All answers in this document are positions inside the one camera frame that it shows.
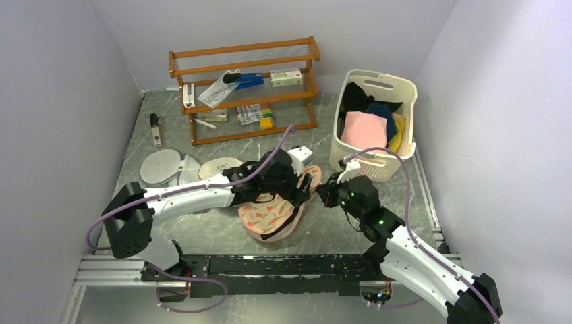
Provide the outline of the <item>wooden shelf rack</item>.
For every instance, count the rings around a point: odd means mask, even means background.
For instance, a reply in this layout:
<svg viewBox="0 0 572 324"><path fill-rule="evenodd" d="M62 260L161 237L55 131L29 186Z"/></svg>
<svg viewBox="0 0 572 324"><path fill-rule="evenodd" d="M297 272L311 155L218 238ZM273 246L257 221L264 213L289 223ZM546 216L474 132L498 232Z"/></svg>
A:
<svg viewBox="0 0 572 324"><path fill-rule="evenodd" d="M284 132L288 125L304 130L317 127L312 99L318 96L318 87L312 64L320 59L320 50L313 36L291 40L234 45L211 49L169 52L169 74L177 80L181 112L188 117L190 138L194 146L265 136ZM302 83L293 86L273 87L270 80L272 70L299 68L303 74ZM262 130L260 122L253 123L253 130L244 127L234 134L217 130L210 138L197 135L199 124L196 113L211 111L212 108L198 100L198 96L221 77L227 70L240 69L240 73L261 73L264 84L234 90L214 109L227 109L232 115L235 108L243 105L268 103L273 113L275 126ZM185 108L182 101L182 86L194 83L195 103Z"/></svg>

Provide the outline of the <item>black garment in basket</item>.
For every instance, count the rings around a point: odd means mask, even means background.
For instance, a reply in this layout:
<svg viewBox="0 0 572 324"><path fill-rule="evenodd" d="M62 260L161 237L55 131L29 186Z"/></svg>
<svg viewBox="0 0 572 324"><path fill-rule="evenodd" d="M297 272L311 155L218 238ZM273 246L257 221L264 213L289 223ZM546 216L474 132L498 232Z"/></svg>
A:
<svg viewBox="0 0 572 324"><path fill-rule="evenodd" d="M403 102L378 101L373 96L368 96L364 90L355 82L345 86L341 97L341 108L338 112L338 119L345 121L346 115L351 111L365 112L373 104L385 105L390 112L396 112Z"/></svg>

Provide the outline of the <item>pink folded cloth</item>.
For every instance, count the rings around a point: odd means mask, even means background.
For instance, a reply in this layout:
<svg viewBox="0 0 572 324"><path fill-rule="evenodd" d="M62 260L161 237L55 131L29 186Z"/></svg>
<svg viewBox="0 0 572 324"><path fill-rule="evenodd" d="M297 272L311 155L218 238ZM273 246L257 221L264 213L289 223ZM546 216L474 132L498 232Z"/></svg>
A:
<svg viewBox="0 0 572 324"><path fill-rule="evenodd" d="M341 141L359 150L386 148L387 119L371 113L349 112L345 118Z"/></svg>

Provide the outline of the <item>black silver marker device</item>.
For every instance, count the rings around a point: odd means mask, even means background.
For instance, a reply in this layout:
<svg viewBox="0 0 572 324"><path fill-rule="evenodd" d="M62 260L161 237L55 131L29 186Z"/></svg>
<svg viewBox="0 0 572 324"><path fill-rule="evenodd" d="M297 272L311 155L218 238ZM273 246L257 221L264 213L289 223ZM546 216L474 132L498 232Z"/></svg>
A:
<svg viewBox="0 0 572 324"><path fill-rule="evenodd" d="M159 122L159 117L157 114L151 113L149 115L149 120L150 120L150 127L151 127L152 139L154 142L154 146L157 149L161 149L161 148L163 148L163 140L162 140L162 136L161 136L161 125Z"/></svg>

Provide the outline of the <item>blue stapler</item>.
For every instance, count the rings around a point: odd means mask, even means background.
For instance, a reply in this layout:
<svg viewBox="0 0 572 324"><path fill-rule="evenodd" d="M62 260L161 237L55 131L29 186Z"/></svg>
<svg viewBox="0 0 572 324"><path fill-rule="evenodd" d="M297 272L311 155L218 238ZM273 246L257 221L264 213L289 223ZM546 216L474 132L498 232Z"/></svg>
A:
<svg viewBox="0 0 572 324"><path fill-rule="evenodd" d="M223 76L223 83L231 90L241 90L264 84L261 73L229 73Z"/></svg>

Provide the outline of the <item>floral mesh laundry bag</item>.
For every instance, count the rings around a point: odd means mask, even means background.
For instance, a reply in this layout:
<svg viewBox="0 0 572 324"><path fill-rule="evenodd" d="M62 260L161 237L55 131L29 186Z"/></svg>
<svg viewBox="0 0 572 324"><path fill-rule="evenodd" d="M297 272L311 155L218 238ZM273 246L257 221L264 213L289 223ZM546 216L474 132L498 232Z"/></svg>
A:
<svg viewBox="0 0 572 324"><path fill-rule="evenodd" d="M318 165L305 167L301 175L287 176L286 180L275 183L272 192L242 204L238 208L241 222L255 239L263 242L289 236L314 199L321 179Z"/></svg>

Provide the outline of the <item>clear plastic packet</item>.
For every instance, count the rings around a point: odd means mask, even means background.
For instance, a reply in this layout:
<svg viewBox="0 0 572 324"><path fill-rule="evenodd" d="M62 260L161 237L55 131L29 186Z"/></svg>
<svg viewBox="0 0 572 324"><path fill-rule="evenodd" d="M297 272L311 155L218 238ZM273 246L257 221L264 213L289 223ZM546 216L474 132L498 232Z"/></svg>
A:
<svg viewBox="0 0 572 324"><path fill-rule="evenodd" d="M221 77L219 77L213 84L211 84L205 91L203 91L199 96L198 100L204 103L208 107L214 109L218 106L228 95L230 95L237 87L238 83L230 82L225 83L224 77L240 73L240 69L227 70Z"/></svg>

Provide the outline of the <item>yellow cloth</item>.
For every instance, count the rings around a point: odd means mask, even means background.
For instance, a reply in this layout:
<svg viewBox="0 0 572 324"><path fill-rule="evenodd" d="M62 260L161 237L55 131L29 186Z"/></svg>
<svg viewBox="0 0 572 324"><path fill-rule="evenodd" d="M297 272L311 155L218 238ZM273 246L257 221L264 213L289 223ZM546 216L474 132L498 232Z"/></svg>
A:
<svg viewBox="0 0 572 324"><path fill-rule="evenodd" d="M389 140L388 149L394 152L398 152L401 141L403 140L405 134L405 125L406 125L407 118L406 117L398 117L395 119L395 127L396 127L396 134Z"/></svg>

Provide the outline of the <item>dark teal cloth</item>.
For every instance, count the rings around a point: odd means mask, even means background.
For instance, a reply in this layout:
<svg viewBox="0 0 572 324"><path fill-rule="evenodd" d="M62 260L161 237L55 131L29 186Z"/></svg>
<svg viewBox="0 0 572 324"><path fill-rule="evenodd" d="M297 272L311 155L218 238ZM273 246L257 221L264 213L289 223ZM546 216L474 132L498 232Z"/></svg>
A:
<svg viewBox="0 0 572 324"><path fill-rule="evenodd" d="M386 119L387 121L386 135L388 141L390 141L395 135L397 135L397 126L395 123L395 119L393 117L392 111L387 105L380 103L373 103L365 110L365 112Z"/></svg>

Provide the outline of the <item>black bra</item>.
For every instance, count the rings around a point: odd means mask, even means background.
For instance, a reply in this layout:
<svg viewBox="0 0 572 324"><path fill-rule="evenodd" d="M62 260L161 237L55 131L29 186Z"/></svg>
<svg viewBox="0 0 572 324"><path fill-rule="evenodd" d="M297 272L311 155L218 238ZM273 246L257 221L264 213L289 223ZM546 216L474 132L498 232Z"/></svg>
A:
<svg viewBox="0 0 572 324"><path fill-rule="evenodd" d="M282 196L271 198L263 194L259 199L239 208L239 216L255 239L275 242L289 236L297 227L302 213L315 197L315 191L322 177L321 168L311 165L304 169L304 176L298 182L302 193L299 202L290 202Z"/></svg>

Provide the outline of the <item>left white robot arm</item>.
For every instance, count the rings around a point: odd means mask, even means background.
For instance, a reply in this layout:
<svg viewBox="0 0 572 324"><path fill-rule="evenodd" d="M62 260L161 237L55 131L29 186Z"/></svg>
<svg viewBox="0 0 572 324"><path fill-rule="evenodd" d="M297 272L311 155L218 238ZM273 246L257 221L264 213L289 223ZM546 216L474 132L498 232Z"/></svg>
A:
<svg viewBox="0 0 572 324"><path fill-rule="evenodd" d="M159 267L169 280L181 279L187 262L179 245L152 232L154 226L196 211L253 203L269 194L295 207L310 197L311 178L303 175L312 158L305 146L266 153L211 178L166 188L124 185L103 212L104 229L116 259L137 256Z"/></svg>

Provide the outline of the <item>aluminium frame rail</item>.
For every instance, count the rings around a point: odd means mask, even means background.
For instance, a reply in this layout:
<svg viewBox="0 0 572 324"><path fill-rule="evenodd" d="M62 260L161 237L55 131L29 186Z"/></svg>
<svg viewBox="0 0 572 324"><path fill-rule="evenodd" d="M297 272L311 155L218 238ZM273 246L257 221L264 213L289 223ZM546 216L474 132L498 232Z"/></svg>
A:
<svg viewBox="0 0 572 324"><path fill-rule="evenodd" d="M362 287L360 296L364 296L369 303L379 304L382 301L387 301L391 297L391 284L394 281L396 280L386 277L386 282L381 288L371 290L368 286ZM174 311L175 303L191 298L189 296L190 284L198 282L198 278L173 276L166 271L156 270L148 262L136 256L116 259L111 255L84 256L75 278L75 284L80 287L140 286L156 288L158 304L167 311ZM216 297L217 304L222 304L226 298L232 295L228 293L225 284L220 281L216 284L221 286L223 291L211 297Z"/></svg>

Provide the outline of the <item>white red pen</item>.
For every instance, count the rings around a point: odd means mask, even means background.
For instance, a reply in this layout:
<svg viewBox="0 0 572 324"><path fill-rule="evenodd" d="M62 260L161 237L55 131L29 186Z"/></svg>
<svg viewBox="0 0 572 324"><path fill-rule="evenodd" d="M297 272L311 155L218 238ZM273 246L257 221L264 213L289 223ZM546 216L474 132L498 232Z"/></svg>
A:
<svg viewBox="0 0 572 324"><path fill-rule="evenodd" d="M211 128L211 129L214 129L214 130L218 130L218 129L219 129L218 125L214 125L214 124L212 124L212 123L209 123L209 122L204 121L204 120L201 120L201 119L195 119L195 122L196 122L197 124L203 125L203 126L205 126L205 127L207 127L207 128Z"/></svg>

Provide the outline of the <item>highlighter marker pack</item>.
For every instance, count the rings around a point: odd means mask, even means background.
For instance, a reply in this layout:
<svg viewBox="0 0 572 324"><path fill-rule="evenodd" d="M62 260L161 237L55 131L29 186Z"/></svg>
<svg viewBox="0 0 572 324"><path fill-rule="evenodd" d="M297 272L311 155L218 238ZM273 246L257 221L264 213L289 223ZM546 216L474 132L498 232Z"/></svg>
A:
<svg viewBox="0 0 572 324"><path fill-rule="evenodd" d="M241 126L257 123L266 117L273 117L268 103L239 106L235 108L235 113Z"/></svg>

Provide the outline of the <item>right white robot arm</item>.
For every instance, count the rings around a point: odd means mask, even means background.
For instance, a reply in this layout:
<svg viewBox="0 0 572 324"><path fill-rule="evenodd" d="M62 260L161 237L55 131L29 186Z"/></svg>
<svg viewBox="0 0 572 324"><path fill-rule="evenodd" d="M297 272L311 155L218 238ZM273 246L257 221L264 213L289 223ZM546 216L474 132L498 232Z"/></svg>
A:
<svg viewBox="0 0 572 324"><path fill-rule="evenodd" d="M456 265L409 231L402 218L382 206L366 176L338 182L332 175L316 189L328 208L341 207L373 243L364 253L371 279L394 279L431 304L447 323L498 323L503 310L495 281Z"/></svg>

